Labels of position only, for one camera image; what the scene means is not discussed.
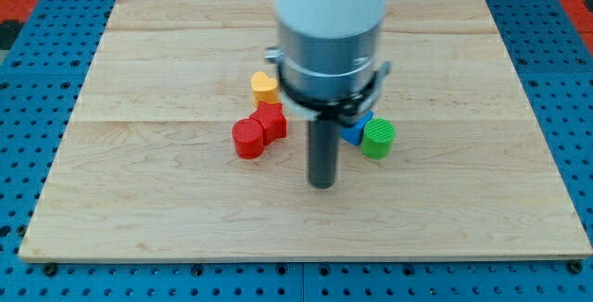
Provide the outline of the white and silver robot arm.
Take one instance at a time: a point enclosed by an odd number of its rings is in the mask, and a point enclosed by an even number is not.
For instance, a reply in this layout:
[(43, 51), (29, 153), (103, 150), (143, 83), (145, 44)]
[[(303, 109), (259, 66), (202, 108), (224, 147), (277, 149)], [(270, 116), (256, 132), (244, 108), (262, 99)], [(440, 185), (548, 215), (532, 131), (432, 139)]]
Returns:
[(389, 67), (376, 69), (386, 0), (274, 0), (276, 64), (285, 97), (310, 120), (356, 123), (377, 101)]

